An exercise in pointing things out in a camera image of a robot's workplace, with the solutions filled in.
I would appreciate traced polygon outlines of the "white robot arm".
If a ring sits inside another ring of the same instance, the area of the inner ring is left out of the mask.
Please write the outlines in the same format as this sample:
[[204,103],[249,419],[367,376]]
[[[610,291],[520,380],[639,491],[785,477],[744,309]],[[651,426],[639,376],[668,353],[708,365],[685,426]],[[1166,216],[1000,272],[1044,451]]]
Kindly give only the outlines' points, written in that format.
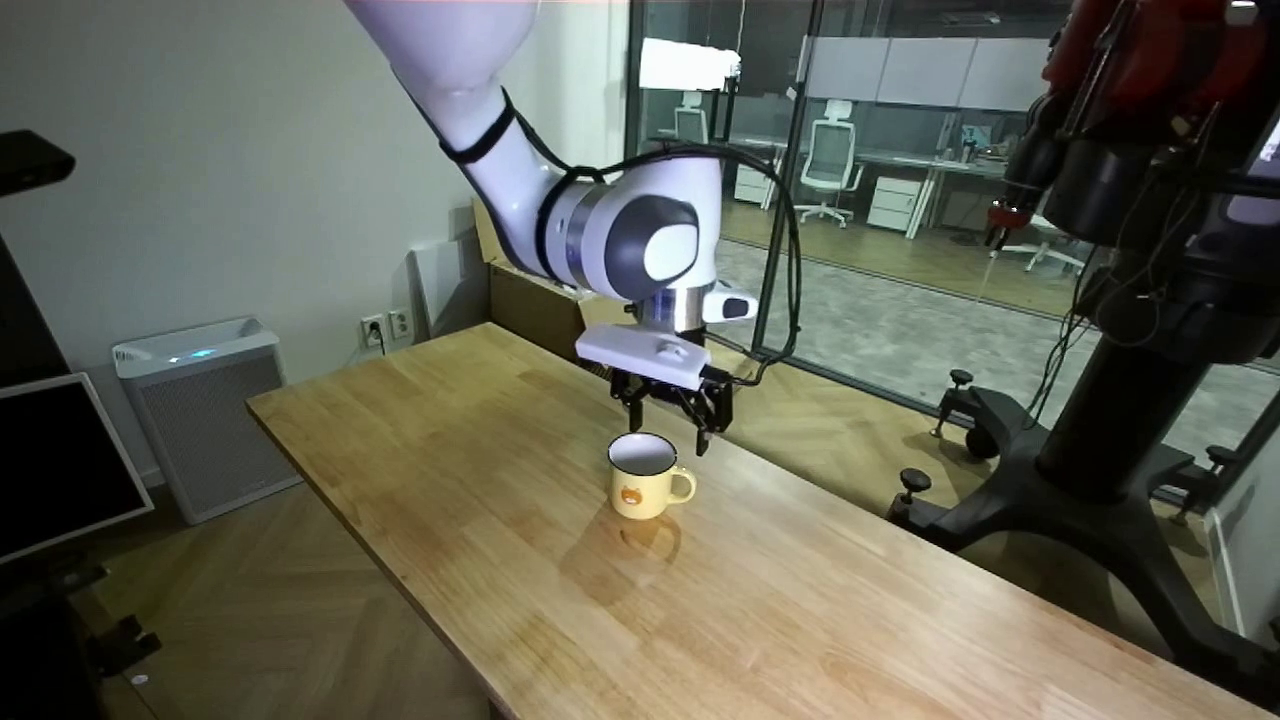
[[708,325],[757,318],[714,272],[722,161],[668,150],[619,170],[562,165],[499,85],[534,24],[534,0],[345,0],[481,193],[504,257],[532,278],[619,302],[630,325],[575,336],[639,427],[643,401],[697,426],[697,450],[731,426],[734,380],[703,348]]

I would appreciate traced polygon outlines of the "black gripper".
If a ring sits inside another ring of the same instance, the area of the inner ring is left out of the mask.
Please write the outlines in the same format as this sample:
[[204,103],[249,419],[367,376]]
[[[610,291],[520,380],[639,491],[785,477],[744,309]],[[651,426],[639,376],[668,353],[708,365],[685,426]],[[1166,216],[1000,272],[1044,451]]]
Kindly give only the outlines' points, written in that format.
[[610,368],[606,389],[622,414],[622,433],[643,427],[643,401],[697,414],[697,451],[708,451],[708,446],[731,426],[731,380],[721,368],[708,368],[700,389],[678,389]]

